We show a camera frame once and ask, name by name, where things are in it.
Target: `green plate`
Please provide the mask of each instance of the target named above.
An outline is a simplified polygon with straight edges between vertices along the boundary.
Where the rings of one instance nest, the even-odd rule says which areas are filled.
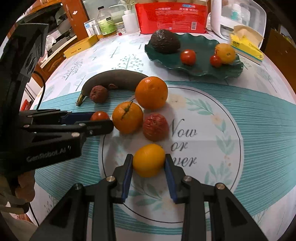
[[[176,34],[181,42],[181,48],[177,53],[162,54],[152,47],[150,41],[145,45],[145,52],[151,61],[162,63],[168,69],[180,69],[194,76],[213,75],[219,79],[228,77],[238,77],[243,69],[243,63],[236,55],[235,61],[231,64],[223,64],[220,68],[215,68],[210,64],[210,57],[215,52],[215,46],[219,44],[217,40],[209,40],[206,37],[191,34]],[[182,64],[180,54],[185,49],[196,52],[196,63],[193,66]]]

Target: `banana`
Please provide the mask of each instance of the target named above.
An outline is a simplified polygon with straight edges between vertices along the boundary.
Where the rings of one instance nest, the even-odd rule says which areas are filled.
[[[97,85],[102,85],[107,89],[125,89],[135,91],[139,82],[146,77],[148,76],[125,69],[109,70],[96,74],[87,80],[83,85],[76,105],[81,106],[84,98],[89,96],[92,88]]]

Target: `black cable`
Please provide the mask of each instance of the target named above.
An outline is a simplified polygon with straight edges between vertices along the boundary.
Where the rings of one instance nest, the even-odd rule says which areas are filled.
[[[42,94],[41,94],[41,97],[40,97],[39,103],[38,103],[37,108],[36,108],[36,109],[39,109],[40,104],[41,104],[41,101],[42,101],[43,96],[44,96],[44,92],[45,92],[45,81],[44,81],[44,78],[41,76],[40,73],[38,73],[37,71],[34,71],[33,73],[36,74],[36,75],[38,75],[38,76],[41,78],[42,82],[43,82],[43,90],[42,90]]]
[[[37,225],[38,225],[38,227],[39,227],[38,220],[37,220],[37,218],[36,218],[36,216],[35,216],[35,214],[34,214],[34,212],[33,212],[33,209],[32,209],[32,206],[31,206],[30,203],[29,203],[29,208],[30,208],[30,210],[31,210],[31,212],[32,212],[32,214],[33,214],[33,217],[34,217],[34,219],[35,219],[35,221],[36,221],[36,223],[37,223]]]
[[[39,109],[40,104],[41,104],[41,101],[42,101],[43,96],[44,96],[44,92],[45,92],[45,81],[44,81],[44,78],[41,76],[40,73],[38,73],[37,71],[34,71],[33,73],[36,74],[36,75],[38,75],[38,76],[41,78],[42,82],[43,82],[43,90],[42,90],[42,94],[41,94],[41,97],[40,97],[39,103],[38,103],[37,108],[36,108],[36,109]],[[32,212],[32,214],[33,214],[33,217],[34,217],[34,219],[35,219],[37,225],[39,226],[39,222],[38,222],[38,220],[37,220],[37,218],[36,218],[36,216],[35,216],[35,214],[34,214],[34,212],[33,212],[33,209],[32,209],[32,206],[31,206],[31,203],[29,203],[29,208],[30,208],[30,210],[31,210],[31,212]]]

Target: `cherry tomato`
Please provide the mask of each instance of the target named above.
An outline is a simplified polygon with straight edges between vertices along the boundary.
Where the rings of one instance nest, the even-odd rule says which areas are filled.
[[[97,111],[91,116],[91,121],[109,120],[109,115],[104,111]]]
[[[220,68],[222,65],[222,60],[218,55],[213,55],[210,57],[210,64],[216,68]]]
[[[196,54],[193,50],[186,49],[181,53],[181,61],[186,65],[194,65],[196,61]]]

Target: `orange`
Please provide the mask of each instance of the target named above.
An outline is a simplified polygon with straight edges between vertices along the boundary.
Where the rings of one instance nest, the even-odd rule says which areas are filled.
[[[136,100],[140,106],[148,110],[155,110],[165,105],[168,98],[168,87],[158,77],[142,79],[135,91]]]
[[[122,134],[131,134],[142,126],[143,111],[133,102],[123,102],[114,109],[112,121]]]
[[[143,146],[133,157],[133,168],[141,177],[155,176],[165,163],[165,151],[157,144]]]
[[[217,44],[215,53],[220,57],[223,64],[231,64],[235,60],[235,50],[230,44]]]

